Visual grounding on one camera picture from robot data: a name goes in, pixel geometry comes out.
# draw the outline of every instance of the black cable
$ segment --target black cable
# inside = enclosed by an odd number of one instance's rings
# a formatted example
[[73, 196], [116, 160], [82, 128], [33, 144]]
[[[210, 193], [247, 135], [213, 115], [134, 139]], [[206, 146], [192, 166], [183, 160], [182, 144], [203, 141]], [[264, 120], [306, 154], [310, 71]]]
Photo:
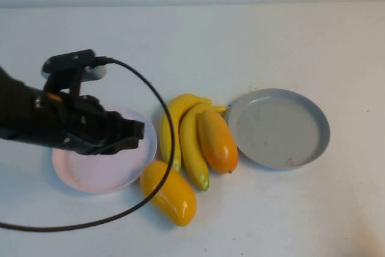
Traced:
[[146, 203], [148, 203], [164, 185], [164, 182], [166, 181], [168, 175], [171, 172], [171, 168], [173, 166], [173, 160], [174, 160], [174, 153], [175, 153], [175, 135], [174, 135], [173, 120], [171, 119], [171, 114], [167, 108], [166, 103], [163, 101], [161, 95], [154, 88], [154, 86], [151, 85], [151, 83], [142, 74], [140, 74], [137, 70], [135, 70], [131, 66], [129, 66], [125, 63], [122, 63], [119, 60], [115, 60], [113, 58], [102, 57], [102, 58], [98, 58], [98, 59], [102, 60], [103, 64], [114, 63], [114, 64], [118, 64], [119, 66], [124, 67], [125, 69], [130, 70], [134, 75], [139, 77], [151, 89], [151, 91], [155, 94], [156, 98], [161, 103], [163, 110], [166, 113], [168, 123], [170, 125], [170, 131], [171, 131], [171, 155], [170, 155], [167, 169], [166, 169], [166, 172], [164, 173], [163, 178], [161, 179], [159, 184], [155, 187], [155, 189], [146, 198], [144, 198], [141, 202], [139, 202], [135, 206], [131, 207], [130, 209], [125, 210], [124, 212], [121, 212], [119, 214], [116, 214], [116, 215], [113, 215], [113, 216], [110, 216], [110, 217], [107, 217], [107, 218], [104, 218], [101, 220], [96, 220], [96, 221], [83, 223], [83, 224], [75, 224], [75, 225], [69, 225], [69, 226], [57, 226], [57, 227], [22, 226], [22, 225], [15, 225], [15, 224], [8, 224], [8, 223], [0, 222], [0, 228], [9, 229], [9, 230], [16, 230], [16, 231], [26, 231], [26, 232], [62, 232], [62, 231], [72, 231], [72, 230], [78, 230], [78, 229], [84, 229], [84, 228], [102, 225], [102, 224], [109, 223], [109, 222], [118, 220], [120, 218], [123, 218], [123, 217], [127, 216], [128, 214], [136, 211], [137, 209], [140, 209], [142, 206], [144, 206]]

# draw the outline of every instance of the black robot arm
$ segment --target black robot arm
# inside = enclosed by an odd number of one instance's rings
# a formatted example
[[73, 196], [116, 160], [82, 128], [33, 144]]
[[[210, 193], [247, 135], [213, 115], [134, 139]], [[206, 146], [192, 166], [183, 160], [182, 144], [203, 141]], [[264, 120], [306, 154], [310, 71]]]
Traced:
[[79, 95], [84, 72], [104, 64], [91, 50], [52, 57], [43, 66], [49, 73], [44, 90], [26, 86], [0, 67], [0, 138], [84, 155], [137, 148], [144, 123]]

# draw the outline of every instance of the banana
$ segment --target banana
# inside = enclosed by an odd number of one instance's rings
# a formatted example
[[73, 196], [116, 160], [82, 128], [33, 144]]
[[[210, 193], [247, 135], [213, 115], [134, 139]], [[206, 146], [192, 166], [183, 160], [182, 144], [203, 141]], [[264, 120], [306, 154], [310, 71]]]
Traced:
[[[198, 104], [211, 104], [211, 100], [185, 93], [177, 96], [168, 105], [168, 110], [170, 111], [171, 119], [173, 120], [175, 135], [175, 154], [173, 160], [173, 168], [177, 172], [180, 171], [180, 167], [182, 165], [182, 154], [180, 152], [179, 143], [179, 123], [182, 120], [182, 117], [188, 112], [188, 110]], [[161, 147], [162, 160], [165, 163], [168, 163], [171, 154], [171, 132], [170, 125], [168, 124], [168, 119], [165, 114], [162, 116], [161, 127], [159, 130], [159, 145]]]
[[190, 109], [180, 124], [180, 148], [182, 149], [183, 164], [190, 180], [199, 189], [209, 188], [209, 168], [202, 154], [198, 136], [198, 116], [205, 110], [224, 113], [226, 107], [212, 107], [200, 104]]

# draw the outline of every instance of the orange mango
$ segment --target orange mango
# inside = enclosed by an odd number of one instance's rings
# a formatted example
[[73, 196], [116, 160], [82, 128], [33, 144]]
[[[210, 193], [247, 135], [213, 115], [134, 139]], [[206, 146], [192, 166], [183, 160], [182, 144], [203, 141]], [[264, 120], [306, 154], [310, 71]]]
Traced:
[[238, 149], [226, 121], [220, 114], [205, 110], [198, 118], [200, 147], [209, 165], [226, 174], [238, 165]]

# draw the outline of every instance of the plastic fruit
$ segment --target plastic fruit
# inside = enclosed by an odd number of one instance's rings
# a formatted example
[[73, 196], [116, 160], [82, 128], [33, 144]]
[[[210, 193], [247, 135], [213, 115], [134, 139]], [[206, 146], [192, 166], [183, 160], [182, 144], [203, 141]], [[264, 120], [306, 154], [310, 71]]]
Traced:
[[200, 147], [209, 165], [218, 173], [231, 173], [238, 164], [238, 149], [221, 115], [206, 110], [198, 119]]
[[198, 136], [198, 116], [204, 110], [224, 113], [226, 107], [212, 107], [200, 104], [190, 109], [180, 124], [179, 138], [182, 150], [183, 165], [191, 182], [203, 191], [209, 188], [209, 168], [200, 149]]
[[[175, 154], [173, 168], [177, 172], [180, 171], [182, 164], [182, 155], [180, 152], [179, 143], [179, 122], [182, 120], [182, 117], [187, 113], [188, 110], [198, 104], [211, 104], [211, 100], [185, 93], [173, 99], [168, 105], [168, 109], [171, 113], [171, 119], [173, 120], [175, 135]], [[161, 128], [159, 130], [159, 144], [161, 147], [162, 160], [168, 163], [171, 154], [171, 132], [170, 125], [168, 124], [168, 119], [165, 114], [162, 116]]]
[[[167, 165], [162, 161], [153, 161], [140, 176], [140, 187], [147, 197], [159, 184]], [[197, 199], [193, 188], [175, 170], [170, 174], [151, 202], [178, 226], [186, 226], [195, 216]]]

